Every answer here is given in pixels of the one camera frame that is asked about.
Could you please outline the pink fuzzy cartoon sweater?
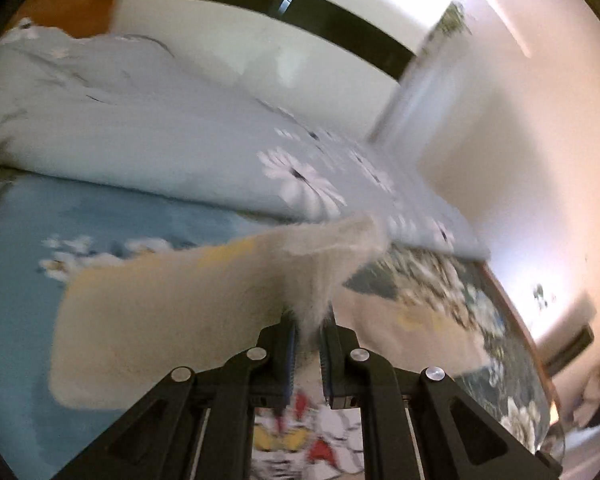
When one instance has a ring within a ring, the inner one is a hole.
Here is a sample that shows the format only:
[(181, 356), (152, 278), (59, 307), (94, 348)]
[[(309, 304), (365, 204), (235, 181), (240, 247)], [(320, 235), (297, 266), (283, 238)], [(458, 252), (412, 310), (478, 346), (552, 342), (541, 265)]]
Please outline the pink fuzzy cartoon sweater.
[(50, 392), (67, 408), (123, 410), (172, 368), (221, 366), (290, 314), (299, 326), (294, 396), (280, 415), (257, 414), (251, 474), (361, 478), (360, 416), (330, 410), (322, 393), (317, 337), (329, 315), (404, 370), (457, 376), (488, 362), (454, 266), (417, 263), (414, 278), (399, 281), (376, 266), (388, 249), (378, 224), (358, 217), (92, 263), (59, 306)]

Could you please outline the blue floral bed blanket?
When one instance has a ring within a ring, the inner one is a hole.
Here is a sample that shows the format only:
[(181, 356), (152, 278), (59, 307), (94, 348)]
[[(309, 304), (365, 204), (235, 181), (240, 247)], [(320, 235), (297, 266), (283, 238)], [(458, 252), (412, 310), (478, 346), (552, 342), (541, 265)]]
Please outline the blue floral bed blanket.
[[(48, 479), (116, 418), (66, 408), (47, 385), (61, 296), (88, 266), (226, 242), (270, 218), (146, 193), (22, 176), (0, 200), (0, 452), (20, 479)], [(536, 448), (550, 426), (541, 379), (495, 289), (469, 260), (395, 247), (347, 284), (389, 320), (409, 358), (441, 364), (516, 438)]]

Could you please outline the grey daisy quilt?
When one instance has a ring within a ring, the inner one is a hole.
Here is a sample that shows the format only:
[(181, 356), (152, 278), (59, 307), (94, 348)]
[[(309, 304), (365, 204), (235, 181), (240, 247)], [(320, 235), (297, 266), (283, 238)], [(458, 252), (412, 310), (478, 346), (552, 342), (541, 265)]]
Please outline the grey daisy quilt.
[(396, 242), (483, 259), (469, 222), (387, 152), (196, 74), (138, 35), (28, 20), (0, 39), (4, 162), (294, 221), (371, 214)]

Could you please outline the white wardrobe with black stripe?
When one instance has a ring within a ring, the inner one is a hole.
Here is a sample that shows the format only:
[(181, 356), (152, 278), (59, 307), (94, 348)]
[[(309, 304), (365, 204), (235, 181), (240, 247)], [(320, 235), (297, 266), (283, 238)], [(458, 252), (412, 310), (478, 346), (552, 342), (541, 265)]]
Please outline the white wardrobe with black stripe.
[(204, 76), (365, 139), (452, 0), (118, 0), (117, 32)]

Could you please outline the red wooden headboard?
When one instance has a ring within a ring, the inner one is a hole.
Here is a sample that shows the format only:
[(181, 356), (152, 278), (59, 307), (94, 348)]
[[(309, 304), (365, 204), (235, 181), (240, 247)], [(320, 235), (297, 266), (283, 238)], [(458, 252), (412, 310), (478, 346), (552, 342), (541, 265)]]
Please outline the red wooden headboard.
[(14, 26), (23, 18), (44, 27), (56, 27), (74, 38), (108, 32), (116, 0), (26, 0), (10, 19)]

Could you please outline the red wooden bed frame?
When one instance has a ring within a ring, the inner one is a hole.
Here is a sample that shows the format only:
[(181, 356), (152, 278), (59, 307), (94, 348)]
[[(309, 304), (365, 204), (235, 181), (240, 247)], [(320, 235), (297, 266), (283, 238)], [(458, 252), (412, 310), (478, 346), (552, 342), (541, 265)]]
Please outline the red wooden bed frame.
[(548, 409), (550, 410), (550, 426), (554, 426), (559, 422), (560, 399), (543, 365), (538, 347), (532, 339), (526, 324), (524, 324), (524, 321), (514, 307), (512, 300), (510, 300), (489, 266), (485, 262), (479, 262), (477, 266), (478, 272), (484, 281), (484, 286), (486, 286), (489, 292), (494, 292), (495, 294), (494, 304), (503, 312), (510, 330), (521, 338), (524, 348), (526, 348), (528, 355), (532, 359), (536, 374), (540, 378), (544, 394), (547, 398)]

